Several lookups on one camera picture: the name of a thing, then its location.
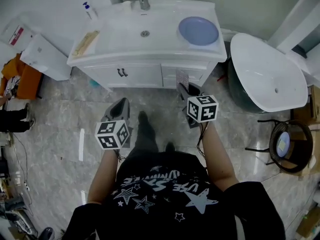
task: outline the orange chair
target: orange chair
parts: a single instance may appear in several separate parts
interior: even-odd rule
[[[35,100],[43,74],[21,61],[20,56],[20,54],[17,54],[15,58],[4,65],[1,71],[3,78],[1,79],[0,95],[4,96],[10,78],[21,76],[16,97],[22,100]]]

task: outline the sneaker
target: sneaker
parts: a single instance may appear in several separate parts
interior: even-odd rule
[[[34,118],[32,118],[30,121],[29,121],[29,130],[31,130],[31,128],[35,125],[36,123],[36,120]]]
[[[175,145],[171,141],[168,142],[168,144],[165,147],[165,152],[175,152],[175,151],[176,151]]]
[[[140,111],[138,115],[139,124],[148,123],[148,116],[146,112]]]
[[[24,109],[26,110],[26,119],[29,119],[30,111],[29,111],[30,105],[29,103],[25,104]]]

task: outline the cabinet handle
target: cabinet handle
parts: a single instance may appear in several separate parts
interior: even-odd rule
[[[122,73],[123,73],[123,75],[124,75],[125,77],[128,76],[128,74],[125,73],[125,69],[124,69],[124,68],[122,68]]]
[[[120,73],[120,69],[119,69],[119,68],[117,68],[117,70],[118,70],[118,74],[119,74],[119,76],[120,76],[120,77],[123,77],[124,75]]]

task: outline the cabinet door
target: cabinet door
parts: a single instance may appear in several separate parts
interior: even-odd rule
[[[183,67],[162,66],[161,68],[162,68],[163,78],[176,79],[177,70],[181,70],[182,72],[185,72],[188,74],[190,80],[194,80],[194,81],[199,80],[202,77],[203,73],[205,72],[204,70],[196,70],[196,69],[189,69],[189,68],[183,68]]]
[[[190,83],[196,84],[197,86],[200,85],[199,80],[193,80],[189,79]],[[163,78],[163,87],[168,88],[168,89],[176,89],[177,88],[177,83],[175,78]]]
[[[162,73],[160,64],[120,64],[129,81],[130,87],[162,88]]]
[[[104,88],[129,87],[129,79],[118,65],[93,68],[91,70],[97,77],[94,80]]]

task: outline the black t-shirt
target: black t-shirt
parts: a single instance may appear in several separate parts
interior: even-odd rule
[[[210,183],[196,156],[136,153],[121,165],[114,191],[102,205],[75,209],[65,239],[209,237],[285,239],[275,206],[259,182],[243,182],[222,192]]]

